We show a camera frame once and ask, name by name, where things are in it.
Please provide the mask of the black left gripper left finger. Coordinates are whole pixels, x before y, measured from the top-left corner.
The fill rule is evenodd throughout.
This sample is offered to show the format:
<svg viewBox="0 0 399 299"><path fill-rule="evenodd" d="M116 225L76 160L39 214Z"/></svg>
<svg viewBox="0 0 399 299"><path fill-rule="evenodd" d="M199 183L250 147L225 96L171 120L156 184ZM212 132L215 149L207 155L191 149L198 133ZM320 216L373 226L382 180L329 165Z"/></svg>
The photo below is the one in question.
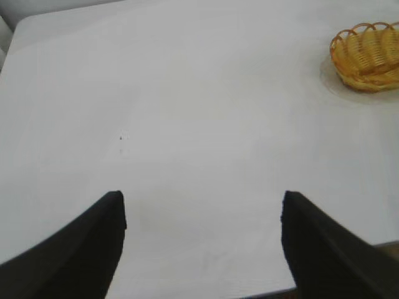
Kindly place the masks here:
<svg viewBox="0 0 399 299"><path fill-rule="evenodd" d="M1 264L1 298L105 298L123 252L121 191L106 193L61 230Z"/></svg>

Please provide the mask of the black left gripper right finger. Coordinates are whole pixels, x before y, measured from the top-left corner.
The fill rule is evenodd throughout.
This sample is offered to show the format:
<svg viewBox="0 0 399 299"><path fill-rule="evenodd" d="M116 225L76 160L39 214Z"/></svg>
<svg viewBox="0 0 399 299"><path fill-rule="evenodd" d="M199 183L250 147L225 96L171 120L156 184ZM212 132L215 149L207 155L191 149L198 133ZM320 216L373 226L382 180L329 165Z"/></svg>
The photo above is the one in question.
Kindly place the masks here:
<svg viewBox="0 0 399 299"><path fill-rule="evenodd" d="M299 298L398 298L398 261L286 191L281 243Z"/></svg>

